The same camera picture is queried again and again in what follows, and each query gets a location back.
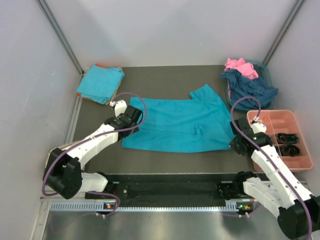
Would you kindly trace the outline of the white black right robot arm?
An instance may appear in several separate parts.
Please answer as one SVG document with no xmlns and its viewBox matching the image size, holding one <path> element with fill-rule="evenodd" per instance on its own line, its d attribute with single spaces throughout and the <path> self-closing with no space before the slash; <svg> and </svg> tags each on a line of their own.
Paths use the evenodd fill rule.
<svg viewBox="0 0 320 240">
<path fill-rule="evenodd" d="M 258 121 L 249 124 L 246 118 L 232 120 L 230 125 L 234 134 L 230 147 L 240 155 L 248 155 L 272 185 L 268 187 L 253 172 L 240 172 L 234 180 L 234 194 L 256 199 L 276 218 L 287 238 L 311 239 L 312 233 L 320 229 L 320 198 L 285 165 L 265 125 Z"/>
</svg>

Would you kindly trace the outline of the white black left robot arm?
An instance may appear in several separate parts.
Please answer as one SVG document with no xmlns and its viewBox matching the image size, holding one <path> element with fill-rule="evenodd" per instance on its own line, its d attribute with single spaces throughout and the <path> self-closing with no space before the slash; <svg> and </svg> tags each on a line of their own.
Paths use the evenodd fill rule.
<svg viewBox="0 0 320 240">
<path fill-rule="evenodd" d="M 52 195 L 71 199 L 78 193 L 97 193 L 109 198 L 114 187 L 103 173 L 83 172 L 85 165 L 102 150 L 137 132 L 144 119 L 142 110 L 125 105 L 114 110 L 92 134 L 80 141 L 52 149 L 47 157 L 43 187 L 50 187 Z"/>
</svg>

